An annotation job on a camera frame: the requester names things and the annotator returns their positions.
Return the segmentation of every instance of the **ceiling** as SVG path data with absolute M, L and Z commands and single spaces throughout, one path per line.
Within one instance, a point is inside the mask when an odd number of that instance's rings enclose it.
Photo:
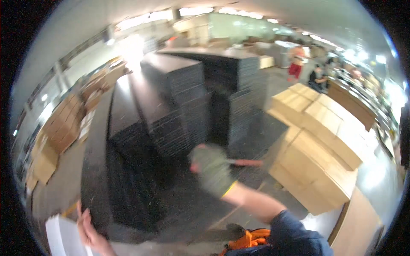
M 380 27 L 357 0 L 65 0 L 31 46 L 13 88 L 11 129 L 33 89 L 54 62 L 110 23 L 170 7 L 220 6 L 253 11 L 320 35 L 344 48 L 360 42 L 370 54 L 389 54 Z

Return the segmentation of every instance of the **red handle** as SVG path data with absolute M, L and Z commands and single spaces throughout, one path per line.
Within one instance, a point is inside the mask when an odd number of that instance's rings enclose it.
M 235 160 L 235 165 L 237 166 L 255 166 L 255 167 L 262 167 L 263 161 L 261 160 L 244 160 L 244 159 L 237 159 Z

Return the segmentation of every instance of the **gray floor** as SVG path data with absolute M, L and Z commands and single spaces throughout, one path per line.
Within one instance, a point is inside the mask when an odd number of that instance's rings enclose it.
M 306 80 L 313 65 L 314 63 L 309 63 L 304 67 L 300 78 L 301 82 Z M 291 86 L 291 83 L 287 82 L 287 69 L 268 68 L 264 72 L 269 73 L 268 96 L 280 93 Z M 34 190 L 33 217 L 39 225 L 44 225 L 44 221 L 48 217 L 64 211 L 78 199 L 84 145 L 75 143 L 62 156 L 59 167 L 48 185 L 44 187 L 39 184 Z M 402 184 L 403 181 L 396 171 L 396 165 L 380 147 L 375 150 L 373 159 L 359 168 L 357 186 L 368 197 L 384 225 L 391 222 L 400 199 Z M 313 217 L 289 192 L 276 186 L 273 178 L 265 181 L 260 190 L 280 200 L 300 220 L 303 220 L 308 229 L 317 230 L 325 238 L 330 235 L 342 209 Z M 242 209 L 235 209 L 214 223 L 208 232 L 192 240 L 189 244 L 144 242 L 139 245 L 121 243 L 113 243 L 113 245 L 118 255 L 209 255 L 210 253 L 219 253 L 223 249 L 223 245 L 230 239 L 229 234 L 225 231 L 225 226 L 229 223 L 237 223 L 246 229 L 267 227 Z

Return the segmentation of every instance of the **work glove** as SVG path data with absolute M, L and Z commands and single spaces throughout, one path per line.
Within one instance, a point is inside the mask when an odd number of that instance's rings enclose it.
M 201 188 L 216 198 L 223 197 L 236 182 L 230 175 L 228 158 L 219 146 L 200 144 L 191 151 L 189 158 Z

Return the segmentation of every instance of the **worker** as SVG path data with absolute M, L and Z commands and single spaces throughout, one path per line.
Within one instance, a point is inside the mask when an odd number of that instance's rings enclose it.
M 326 69 L 335 69 L 340 66 L 339 60 L 336 57 L 330 57 L 325 63 Z
M 297 83 L 299 75 L 302 71 L 303 60 L 305 58 L 305 50 L 302 45 L 298 45 L 289 50 L 289 59 L 292 62 L 290 64 L 288 73 L 288 82 Z
M 191 170 L 198 175 L 203 190 L 215 198 L 242 207 L 260 222 L 271 226 L 271 231 L 246 231 L 244 237 L 229 242 L 220 256 L 333 255 L 328 242 L 316 231 L 306 230 L 283 204 L 233 179 L 228 159 L 221 148 L 201 144 L 194 148 L 189 158 Z M 91 225 L 90 211 L 87 209 L 81 213 L 78 206 L 78 213 L 78 230 L 83 243 L 104 256 L 114 256 L 115 252 L 107 240 Z
M 315 69 L 310 73 L 308 85 L 313 90 L 323 93 L 324 92 L 324 83 L 327 81 L 327 78 L 322 75 L 322 67 L 319 64 L 316 64 Z

